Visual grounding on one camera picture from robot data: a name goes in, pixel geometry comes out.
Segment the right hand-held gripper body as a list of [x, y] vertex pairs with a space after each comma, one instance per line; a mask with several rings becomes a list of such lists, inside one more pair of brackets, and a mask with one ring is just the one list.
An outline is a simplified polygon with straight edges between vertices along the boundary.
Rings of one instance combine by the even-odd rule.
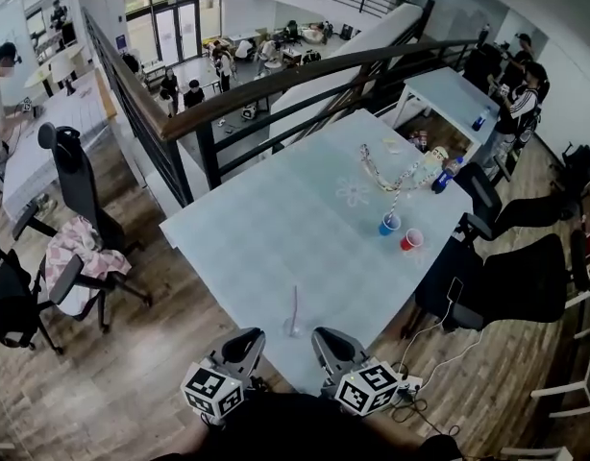
[[399, 385], [389, 363], [375, 357], [330, 361], [326, 374], [326, 396], [358, 416], [368, 416], [389, 404]]

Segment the white cloth covered table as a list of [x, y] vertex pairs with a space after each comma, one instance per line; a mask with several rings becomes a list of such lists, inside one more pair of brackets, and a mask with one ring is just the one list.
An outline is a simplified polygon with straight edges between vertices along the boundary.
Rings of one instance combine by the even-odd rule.
[[86, 73], [73, 87], [76, 92], [71, 96], [63, 89], [49, 98], [44, 103], [44, 113], [22, 130], [17, 145], [11, 149], [5, 169], [2, 208], [13, 222], [58, 177], [51, 150], [39, 146], [39, 128], [49, 123], [57, 129], [77, 131], [86, 149], [116, 115], [99, 71]]

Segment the black railing wooden handrail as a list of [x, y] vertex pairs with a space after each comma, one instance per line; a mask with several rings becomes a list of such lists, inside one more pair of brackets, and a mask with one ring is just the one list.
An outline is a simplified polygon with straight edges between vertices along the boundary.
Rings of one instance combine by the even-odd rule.
[[[196, 136], [202, 173], [209, 188], [214, 189], [233, 170], [268, 150], [281, 149], [287, 139], [300, 140], [343, 115], [375, 107], [383, 100], [382, 92], [388, 99], [395, 99], [397, 86], [418, 73], [444, 65], [458, 68], [476, 45], [473, 39], [424, 42], [421, 37], [426, 20], [420, 18], [388, 47], [349, 53], [280, 71], [218, 94], [169, 118], [108, 42], [95, 19], [89, 13], [84, 18], [87, 35], [134, 136], [181, 207], [190, 205], [196, 198], [176, 145], [181, 138], [189, 134]], [[300, 85], [311, 85], [316, 80], [332, 78], [344, 71], [352, 71], [355, 75], [329, 88], [317, 89], [294, 105], [269, 113], [222, 140], [215, 139], [212, 126], [227, 114], [275, 95], [285, 96]], [[232, 145], [317, 104], [323, 107], [309, 119], [296, 120], [285, 132], [262, 141], [233, 160], [226, 163], [219, 160], [219, 153]]]

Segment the light blue flowered tablecloth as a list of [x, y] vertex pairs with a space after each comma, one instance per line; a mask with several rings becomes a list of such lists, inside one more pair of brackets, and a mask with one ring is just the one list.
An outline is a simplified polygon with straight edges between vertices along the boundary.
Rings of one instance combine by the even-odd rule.
[[[402, 152], [391, 155], [384, 138]], [[379, 118], [359, 110], [248, 168], [162, 224], [209, 292], [242, 327], [266, 334], [265, 357], [296, 390], [315, 394], [324, 381], [310, 335], [335, 328], [369, 346], [405, 305], [440, 254], [470, 197], [450, 184], [401, 194], [399, 230], [379, 225], [394, 194], [365, 169], [361, 149], [387, 180], [420, 158]], [[424, 236], [405, 252], [409, 229]], [[298, 287], [302, 338], [282, 327]]]

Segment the dark soda bottle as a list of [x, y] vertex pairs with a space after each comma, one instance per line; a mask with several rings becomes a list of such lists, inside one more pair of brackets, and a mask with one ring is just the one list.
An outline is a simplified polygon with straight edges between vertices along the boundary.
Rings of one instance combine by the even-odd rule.
[[450, 181], [452, 181], [459, 172], [464, 161], [463, 157], [458, 157], [450, 160], [443, 168], [440, 175], [434, 180], [431, 185], [431, 190], [435, 194], [442, 193]]

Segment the blue plastic cup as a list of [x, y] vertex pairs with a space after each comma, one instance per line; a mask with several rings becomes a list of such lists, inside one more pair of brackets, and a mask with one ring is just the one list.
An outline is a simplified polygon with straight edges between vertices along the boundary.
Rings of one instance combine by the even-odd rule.
[[401, 219], [394, 212], [385, 213], [382, 217], [379, 225], [379, 233], [382, 236], [387, 236], [395, 231], [398, 231], [401, 227]]

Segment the white metal chair frame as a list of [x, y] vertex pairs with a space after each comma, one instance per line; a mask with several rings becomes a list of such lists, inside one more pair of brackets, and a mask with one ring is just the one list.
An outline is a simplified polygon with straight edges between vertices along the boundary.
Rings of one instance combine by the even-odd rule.
[[565, 384], [534, 390], [535, 400], [558, 400], [558, 406], [548, 413], [550, 419], [566, 419], [590, 414], [590, 290], [573, 297], [566, 309], [576, 306], [581, 327], [574, 334], [570, 352], [574, 360]]

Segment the white table lamp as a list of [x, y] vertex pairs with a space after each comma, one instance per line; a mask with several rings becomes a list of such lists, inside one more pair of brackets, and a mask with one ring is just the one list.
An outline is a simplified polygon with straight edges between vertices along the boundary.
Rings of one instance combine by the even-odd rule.
[[71, 96], [76, 92], [73, 83], [77, 80], [77, 73], [71, 58], [66, 54], [55, 56], [50, 64], [50, 70], [53, 81], [61, 89], [66, 90], [67, 96]]

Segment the glass entrance window wall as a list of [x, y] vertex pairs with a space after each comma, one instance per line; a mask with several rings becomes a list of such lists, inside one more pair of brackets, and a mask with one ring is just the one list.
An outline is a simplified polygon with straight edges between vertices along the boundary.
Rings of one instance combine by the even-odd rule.
[[190, 61], [222, 34], [222, 0], [125, 0], [125, 10], [132, 47], [143, 62]]

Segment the black office chair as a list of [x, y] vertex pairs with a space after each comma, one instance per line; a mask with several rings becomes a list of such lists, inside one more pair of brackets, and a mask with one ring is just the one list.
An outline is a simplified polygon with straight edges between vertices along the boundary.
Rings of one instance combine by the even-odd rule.
[[476, 163], [463, 167], [454, 181], [473, 202], [473, 213], [464, 213], [457, 227], [469, 247], [477, 238], [491, 242], [513, 228], [546, 228], [578, 215], [578, 201], [564, 192], [515, 199], [503, 206], [495, 187]]
[[63, 348], [54, 344], [40, 319], [40, 313], [52, 306], [41, 289], [40, 272], [31, 279], [15, 250], [4, 253], [0, 246], [0, 344], [34, 351], [33, 338], [39, 331], [51, 350], [63, 355]]
[[590, 146], [574, 146], [569, 143], [561, 156], [559, 164], [552, 164], [552, 170], [556, 178], [550, 182], [550, 186], [575, 196], [588, 194], [587, 186], [590, 183]]
[[[62, 200], [74, 213], [73, 217], [79, 215], [88, 220], [109, 249], [117, 250], [126, 257], [135, 250], [142, 251], [144, 249], [142, 242], [136, 240], [129, 243], [122, 226], [100, 206], [92, 166], [82, 147], [79, 133], [74, 130], [57, 129], [45, 123], [39, 128], [38, 143], [40, 147], [51, 150], [57, 168]], [[37, 205], [31, 204], [23, 212], [13, 229], [12, 235], [15, 239], [27, 228], [46, 235], [49, 241], [56, 235], [59, 230], [54, 230], [39, 221], [36, 218], [37, 211]], [[43, 262], [44, 257], [39, 265], [40, 274]], [[112, 288], [92, 306], [97, 308], [98, 326], [104, 333], [110, 331], [110, 325], [105, 320], [105, 311], [107, 296], [111, 291], [120, 289], [139, 298], [148, 307], [153, 303], [151, 296], [128, 285], [126, 277], [113, 277]]]
[[[450, 239], [414, 291], [423, 314], [439, 318], [447, 331], [482, 331], [506, 320], [558, 321], [568, 300], [568, 285], [590, 289], [586, 265], [587, 237], [574, 230], [571, 264], [558, 235], [552, 233], [519, 250], [481, 258], [466, 244]], [[447, 292], [454, 277], [464, 284], [457, 303]]]

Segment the red plastic cup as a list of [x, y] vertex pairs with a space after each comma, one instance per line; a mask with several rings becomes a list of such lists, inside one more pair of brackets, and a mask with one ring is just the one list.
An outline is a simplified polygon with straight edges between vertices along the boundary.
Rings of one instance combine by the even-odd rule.
[[423, 234], [417, 229], [409, 229], [400, 241], [400, 247], [403, 251], [408, 252], [421, 247], [423, 243]]

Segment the person's black shirt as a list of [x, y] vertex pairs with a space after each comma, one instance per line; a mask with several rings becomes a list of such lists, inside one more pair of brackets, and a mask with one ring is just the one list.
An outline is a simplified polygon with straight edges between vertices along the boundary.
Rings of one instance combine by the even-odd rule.
[[150, 461], [465, 461], [446, 434], [427, 439], [386, 413], [343, 411], [307, 394], [254, 393], [218, 425], [201, 417]]

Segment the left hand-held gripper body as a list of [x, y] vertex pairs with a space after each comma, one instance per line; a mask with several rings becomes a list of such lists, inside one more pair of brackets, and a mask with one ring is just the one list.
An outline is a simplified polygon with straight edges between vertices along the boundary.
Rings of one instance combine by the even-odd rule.
[[193, 362], [181, 383], [187, 404], [199, 415], [220, 423], [245, 401], [251, 384], [251, 361], [228, 361], [218, 352]]

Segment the clear glass with straw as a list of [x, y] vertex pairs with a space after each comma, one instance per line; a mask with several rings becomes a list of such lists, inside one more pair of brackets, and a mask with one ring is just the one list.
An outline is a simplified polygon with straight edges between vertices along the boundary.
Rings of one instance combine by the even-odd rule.
[[289, 339], [299, 339], [305, 335], [306, 323], [295, 316], [286, 318], [282, 327], [283, 335]]

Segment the small white table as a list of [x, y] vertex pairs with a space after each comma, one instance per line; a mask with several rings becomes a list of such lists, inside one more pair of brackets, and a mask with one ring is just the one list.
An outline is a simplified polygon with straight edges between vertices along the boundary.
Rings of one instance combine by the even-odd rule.
[[[423, 109], [436, 112], [469, 140], [463, 154], [465, 161], [469, 161], [486, 143], [500, 114], [500, 107], [489, 96], [450, 67], [405, 79], [405, 87], [395, 107], [393, 128], [402, 125], [410, 99], [421, 104]], [[492, 109], [492, 116], [479, 132], [475, 132], [472, 125], [487, 106]]]

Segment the pink checkered cloth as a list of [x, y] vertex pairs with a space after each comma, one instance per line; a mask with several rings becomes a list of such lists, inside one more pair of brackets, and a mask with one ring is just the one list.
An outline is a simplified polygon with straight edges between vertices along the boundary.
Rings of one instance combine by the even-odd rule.
[[80, 321], [112, 288], [112, 278], [131, 269], [127, 257], [107, 248], [88, 220], [77, 215], [50, 239], [41, 274], [50, 302]]

